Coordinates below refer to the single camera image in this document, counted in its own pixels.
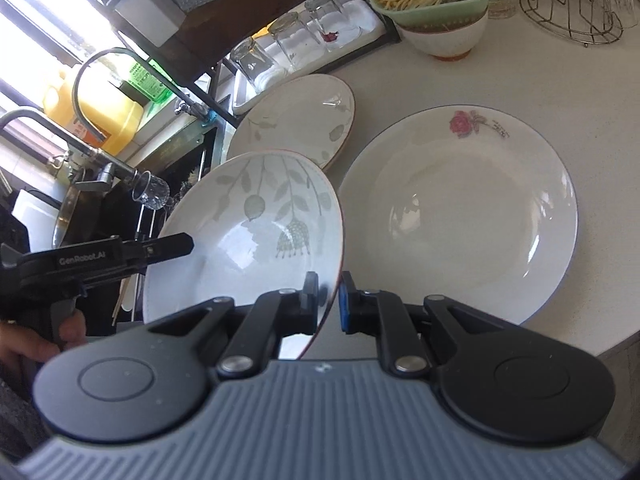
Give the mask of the person's left hand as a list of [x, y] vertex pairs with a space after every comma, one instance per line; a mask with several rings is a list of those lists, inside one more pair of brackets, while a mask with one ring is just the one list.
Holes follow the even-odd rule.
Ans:
[[28, 327], [1, 323], [1, 376], [12, 388], [26, 390], [22, 359], [45, 363], [62, 350], [85, 344], [86, 320], [81, 311], [74, 313], [60, 325], [62, 347], [47, 341]]

